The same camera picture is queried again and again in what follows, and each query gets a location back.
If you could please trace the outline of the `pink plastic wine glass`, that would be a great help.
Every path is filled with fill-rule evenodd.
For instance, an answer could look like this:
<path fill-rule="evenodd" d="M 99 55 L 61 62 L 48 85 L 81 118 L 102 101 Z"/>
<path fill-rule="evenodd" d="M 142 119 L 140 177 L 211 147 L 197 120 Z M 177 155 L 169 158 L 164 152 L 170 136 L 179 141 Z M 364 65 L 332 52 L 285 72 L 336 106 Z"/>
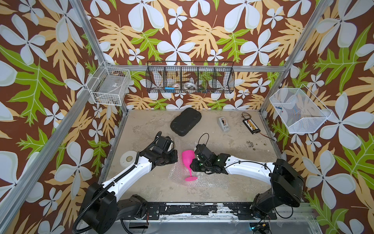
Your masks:
<path fill-rule="evenodd" d="M 192 175 L 191 164 L 195 159 L 195 153 L 193 150 L 187 150 L 182 153 L 182 161 L 184 166 L 188 169 L 190 176 L 185 179 L 187 182 L 195 181 L 198 177 Z"/>

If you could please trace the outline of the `clear bubble wrap sheet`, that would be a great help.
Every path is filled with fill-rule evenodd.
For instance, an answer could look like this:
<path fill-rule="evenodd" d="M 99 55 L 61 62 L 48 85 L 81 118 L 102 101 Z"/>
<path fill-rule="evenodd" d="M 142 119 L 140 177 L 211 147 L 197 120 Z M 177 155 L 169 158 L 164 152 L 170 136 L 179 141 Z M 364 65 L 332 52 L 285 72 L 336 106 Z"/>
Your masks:
<path fill-rule="evenodd" d="M 187 144 L 179 144 L 176 149 L 178 151 L 178 162 L 174 164 L 170 170 L 168 178 L 179 185 L 187 187 L 210 187 L 210 188 L 228 188 L 230 178 L 225 174 L 207 175 L 204 172 L 192 172 L 193 176 L 198 177 L 195 181 L 185 181 L 190 176 L 187 167 L 182 162 L 182 153 L 186 150 L 193 150 L 197 142 L 188 142 Z"/>

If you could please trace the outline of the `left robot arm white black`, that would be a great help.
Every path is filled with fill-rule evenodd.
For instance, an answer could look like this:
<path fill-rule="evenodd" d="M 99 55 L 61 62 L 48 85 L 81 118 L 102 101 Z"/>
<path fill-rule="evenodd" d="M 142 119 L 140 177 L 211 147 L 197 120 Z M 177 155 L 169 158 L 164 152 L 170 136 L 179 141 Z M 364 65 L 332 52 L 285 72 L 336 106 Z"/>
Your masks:
<path fill-rule="evenodd" d="M 178 153 L 173 142 L 163 148 L 154 144 L 149 145 L 138 152 L 133 164 L 121 173 L 102 184 L 94 183 L 89 186 L 79 216 L 73 224 L 72 233 L 82 234 L 92 229 L 98 234 L 104 234 L 120 219 L 135 216 L 137 213 L 144 217 L 146 212 L 142 209 L 146 206 L 146 200 L 138 195 L 123 202 L 119 200 L 132 185 L 152 169 L 177 161 Z"/>

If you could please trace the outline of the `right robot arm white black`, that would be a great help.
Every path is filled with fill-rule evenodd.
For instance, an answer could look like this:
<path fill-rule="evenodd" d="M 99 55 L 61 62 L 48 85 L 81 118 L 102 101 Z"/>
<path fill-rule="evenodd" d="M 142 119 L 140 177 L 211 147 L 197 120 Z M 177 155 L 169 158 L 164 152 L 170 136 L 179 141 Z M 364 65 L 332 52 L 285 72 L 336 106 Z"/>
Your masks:
<path fill-rule="evenodd" d="M 249 208 L 252 216 L 269 216 L 278 206 L 297 208 L 302 202 L 303 178 L 283 159 L 276 162 L 257 162 L 219 154 L 206 158 L 198 156 L 192 160 L 194 172 L 240 175 L 266 182 L 270 189 L 257 194 Z"/>

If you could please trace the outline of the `white tape roll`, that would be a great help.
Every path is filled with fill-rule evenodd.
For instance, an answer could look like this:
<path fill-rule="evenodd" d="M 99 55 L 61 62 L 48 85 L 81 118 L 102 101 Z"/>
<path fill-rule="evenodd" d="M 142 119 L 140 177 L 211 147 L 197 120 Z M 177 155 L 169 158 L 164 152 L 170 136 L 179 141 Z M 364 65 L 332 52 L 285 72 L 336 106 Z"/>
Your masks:
<path fill-rule="evenodd" d="M 127 151 L 120 158 L 120 165 L 127 168 L 135 163 L 137 157 L 136 151 Z"/>

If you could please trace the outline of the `grey white small device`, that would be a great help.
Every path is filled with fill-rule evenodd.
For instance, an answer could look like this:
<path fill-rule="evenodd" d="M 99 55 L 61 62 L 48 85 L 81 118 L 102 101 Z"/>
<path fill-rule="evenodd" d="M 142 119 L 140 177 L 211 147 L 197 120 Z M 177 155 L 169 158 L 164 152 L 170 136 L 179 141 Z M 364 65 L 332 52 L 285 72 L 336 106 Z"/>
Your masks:
<path fill-rule="evenodd" d="M 230 131 L 230 126 L 225 117 L 218 118 L 218 125 L 224 133 L 227 133 Z"/>

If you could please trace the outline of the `black hard plastic case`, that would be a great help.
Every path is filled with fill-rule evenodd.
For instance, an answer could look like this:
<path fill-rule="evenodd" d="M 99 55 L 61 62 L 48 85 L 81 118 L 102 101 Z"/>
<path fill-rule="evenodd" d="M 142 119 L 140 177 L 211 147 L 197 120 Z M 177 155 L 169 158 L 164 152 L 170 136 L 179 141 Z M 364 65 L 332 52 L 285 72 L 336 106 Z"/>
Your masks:
<path fill-rule="evenodd" d="M 170 128 L 177 135 L 185 136 L 202 118 L 202 114 L 193 109 L 185 109 L 170 124 Z"/>

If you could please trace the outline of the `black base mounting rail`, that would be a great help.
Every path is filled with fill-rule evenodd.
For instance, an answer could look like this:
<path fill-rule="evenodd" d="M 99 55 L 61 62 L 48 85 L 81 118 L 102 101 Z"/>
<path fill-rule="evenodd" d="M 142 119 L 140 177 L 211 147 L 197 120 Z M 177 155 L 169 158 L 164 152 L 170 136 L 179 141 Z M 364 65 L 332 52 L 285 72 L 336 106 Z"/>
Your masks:
<path fill-rule="evenodd" d="M 126 214 L 124 220 L 161 220 L 162 218 L 187 217 L 187 218 L 228 218 L 233 220 L 276 220 L 275 211 L 260 214 L 251 210 L 251 202 L 223 202 L 223 203 L 166 203 L 150 202 L 145 212 L 140 214 Z"/>

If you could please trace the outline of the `aluminium frame post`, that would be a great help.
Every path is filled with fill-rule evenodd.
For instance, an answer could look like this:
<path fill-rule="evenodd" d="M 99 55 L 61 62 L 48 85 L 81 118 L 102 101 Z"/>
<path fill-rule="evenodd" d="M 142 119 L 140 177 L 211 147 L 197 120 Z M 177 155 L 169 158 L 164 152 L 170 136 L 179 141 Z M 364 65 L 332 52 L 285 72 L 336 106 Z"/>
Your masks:
<path fill-rule="evenodd" d="M 79 0 L 70 0 L 69 3 L 72 5 L 72 8 L 76 11 L 76 14 L 81 22 L 87 40 L 92 47 L 93 54 L 96 56 L 99 64 L 105 64 L 106 60 L 103 56 L 103 52 L 100 48 L 98 39 L 94 33 L 94 29 L 87 18 L 82 2 Z"/>

